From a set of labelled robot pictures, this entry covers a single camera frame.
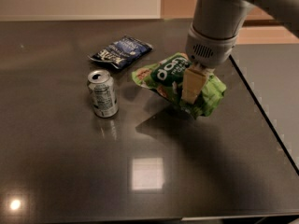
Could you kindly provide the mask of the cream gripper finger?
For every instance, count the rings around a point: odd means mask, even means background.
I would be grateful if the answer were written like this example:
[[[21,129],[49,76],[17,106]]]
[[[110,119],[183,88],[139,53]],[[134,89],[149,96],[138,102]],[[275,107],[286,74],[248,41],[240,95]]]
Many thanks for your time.
[[[205,67],[193,63],[184,71],[181,99],[193,105],[206,85],[208,77],[209,73]]]

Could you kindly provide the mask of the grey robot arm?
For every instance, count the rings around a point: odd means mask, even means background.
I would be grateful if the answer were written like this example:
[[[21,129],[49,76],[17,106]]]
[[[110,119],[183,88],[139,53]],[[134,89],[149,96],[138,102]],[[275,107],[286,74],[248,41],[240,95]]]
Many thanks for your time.
[[[209,73],[228,59],[253,7],[299,36],[299,0],[197,0],[186,43],[192,66],[184,73],[183,101],[195,103]]]

